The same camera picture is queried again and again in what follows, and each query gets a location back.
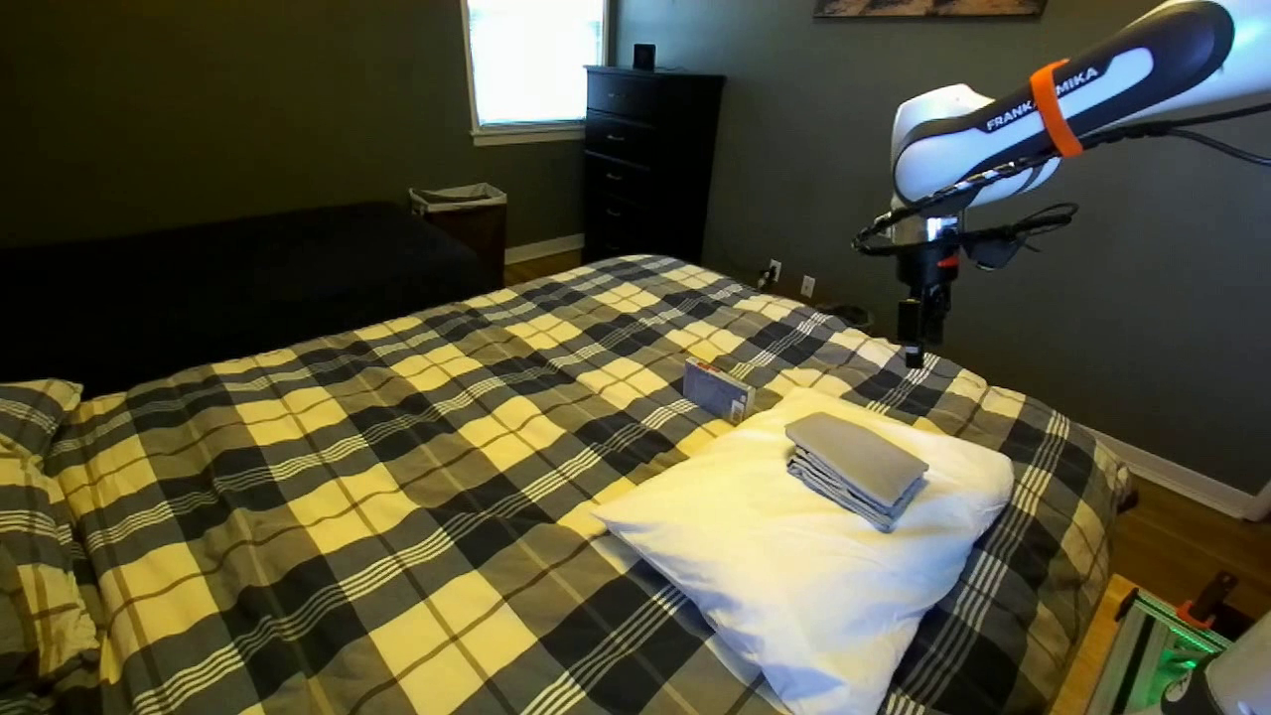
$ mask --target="black couch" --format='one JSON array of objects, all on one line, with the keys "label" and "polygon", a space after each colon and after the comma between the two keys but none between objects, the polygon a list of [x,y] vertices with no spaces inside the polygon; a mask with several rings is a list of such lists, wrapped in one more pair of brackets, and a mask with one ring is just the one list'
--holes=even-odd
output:
[{"label": "black couch", "polygon": [[0,249],[0,381],[127,390],[488,291],[411,208],[319,208]]}]

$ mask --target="black dresser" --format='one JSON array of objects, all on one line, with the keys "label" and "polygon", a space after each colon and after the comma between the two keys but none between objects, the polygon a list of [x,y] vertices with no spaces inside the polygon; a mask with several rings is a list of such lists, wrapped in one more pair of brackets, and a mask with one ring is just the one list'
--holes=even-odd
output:
[{"label": "black dresser", "polygon": [[582,263],[703,257],[721,75],[589,69]]}]

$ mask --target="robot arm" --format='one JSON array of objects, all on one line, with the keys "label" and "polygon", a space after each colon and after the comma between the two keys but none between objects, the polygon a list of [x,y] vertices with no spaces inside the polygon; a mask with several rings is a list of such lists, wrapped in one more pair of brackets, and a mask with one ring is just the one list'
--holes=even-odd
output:
[{"label": "robot arm", "polygon": [[[1267,0],[1169,0],[1105,47],[1032,71],[1003,100],[954,85],[901,102],[891,136],[892,212],[860,229],[858,249],[896,255],[908,367],[920,367],[920,345],[941,343],[956,255],[983,238],[962,234],[965,212],[1024,196],[1099,143],[1162,136],[1189,122],[1185,110],[1259,94],[1271,94]],[[1059,208],[1022,229],[1068,217]]]}]

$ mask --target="white pillow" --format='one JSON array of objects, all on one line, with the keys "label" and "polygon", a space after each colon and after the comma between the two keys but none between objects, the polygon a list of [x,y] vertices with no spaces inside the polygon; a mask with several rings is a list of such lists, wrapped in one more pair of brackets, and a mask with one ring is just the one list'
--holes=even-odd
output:
[{"label": "white pillow", "polygon": [[[929,463],[892,532],[787,471],[787,426],[828,414]],[[954,588],[1011,484],[999,451],[789,392],[595,515],[716,622],[794,711],[879,711],[916,619]]]}]

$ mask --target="floor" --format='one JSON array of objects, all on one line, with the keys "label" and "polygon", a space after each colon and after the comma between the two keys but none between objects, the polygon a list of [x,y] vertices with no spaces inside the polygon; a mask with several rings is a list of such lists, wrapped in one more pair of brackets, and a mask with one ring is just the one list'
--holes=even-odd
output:
[{"label": "floor", "polygon": [[[580,255],[550,255],[503,270],[508,287],[574,265]],[[1185,602],[1214,572],[1232,572],[1226,602],[1243,617],[1271,613],[1271,522],[1226,522],[1189,496],[1140,479],[1140,504],[1113,529],[1113,568],[1140,588]]]}]

